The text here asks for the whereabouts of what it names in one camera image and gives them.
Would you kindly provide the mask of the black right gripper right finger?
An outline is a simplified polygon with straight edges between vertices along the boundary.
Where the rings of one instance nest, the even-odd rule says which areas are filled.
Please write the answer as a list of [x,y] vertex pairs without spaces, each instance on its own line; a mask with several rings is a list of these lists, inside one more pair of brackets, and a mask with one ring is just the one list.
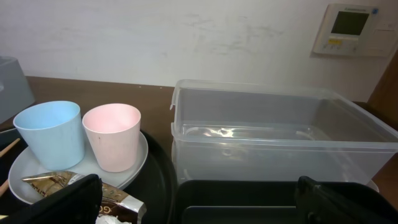
[[295,204],[300,223],[397,223],[397,210],[375,190],[357,183],[298,179]]

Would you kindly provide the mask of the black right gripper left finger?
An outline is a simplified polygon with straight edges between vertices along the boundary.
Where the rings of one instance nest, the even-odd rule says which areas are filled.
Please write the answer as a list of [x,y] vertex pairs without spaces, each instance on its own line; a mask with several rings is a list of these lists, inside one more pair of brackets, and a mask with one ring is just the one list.
[[1,219],[1,224],[94,224],[102,201],[102,181],[90,174]]

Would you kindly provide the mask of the white tissue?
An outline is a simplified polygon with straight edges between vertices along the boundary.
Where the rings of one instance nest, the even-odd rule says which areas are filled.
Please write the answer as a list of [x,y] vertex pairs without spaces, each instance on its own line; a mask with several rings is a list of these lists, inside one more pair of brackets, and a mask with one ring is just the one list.
[[131,224],[131,222],[122,222],[118,217],[111,215],[100,215],[97,217],[95,224]]

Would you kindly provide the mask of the gold brown snack wrapper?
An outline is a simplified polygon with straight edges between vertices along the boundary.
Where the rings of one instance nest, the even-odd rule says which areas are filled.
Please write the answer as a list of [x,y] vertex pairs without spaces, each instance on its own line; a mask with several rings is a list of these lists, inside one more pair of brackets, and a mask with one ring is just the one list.
[[[22,181],[28,183],[43,197],[48,197],[84,177],[71,171],[58,171],[24,177]],[[102,184],[102,202],[98,216],[111,215],[118,217],[122,222],[140,223],[146,211],[144,202],[112,185]]]

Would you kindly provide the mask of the wooden chopstick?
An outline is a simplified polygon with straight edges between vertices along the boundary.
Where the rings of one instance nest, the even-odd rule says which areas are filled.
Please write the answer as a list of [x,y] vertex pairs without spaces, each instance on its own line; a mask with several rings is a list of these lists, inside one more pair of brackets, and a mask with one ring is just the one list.
[[21,139],[17,138],[13,142],[11,142],[7,147],[5,147],[1,152],[0,152],[0,157],[4,156],[7,152],[9,152]]
[[1,186],[0,186],[0,197],[8,190],[9,188],[9,181],[6,180]]

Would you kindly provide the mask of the light blue plastic cup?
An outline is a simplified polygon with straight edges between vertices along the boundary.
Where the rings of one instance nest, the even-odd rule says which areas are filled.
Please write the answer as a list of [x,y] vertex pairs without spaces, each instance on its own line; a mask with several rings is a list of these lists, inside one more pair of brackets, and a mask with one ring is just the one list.
[[35,157],[48,170],[65,170],[85,156],[80,107],[71,101],[49,101],[21,111],[13,120]]

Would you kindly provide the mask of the pink plastic cup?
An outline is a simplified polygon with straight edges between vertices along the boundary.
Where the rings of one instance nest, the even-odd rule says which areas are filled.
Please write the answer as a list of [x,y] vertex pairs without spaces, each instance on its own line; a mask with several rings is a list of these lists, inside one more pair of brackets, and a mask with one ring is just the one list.
[[137,108],[122,103],[97,106],[83,116],[82,124],[103,170],[122,172],[135,164],[141,125]]

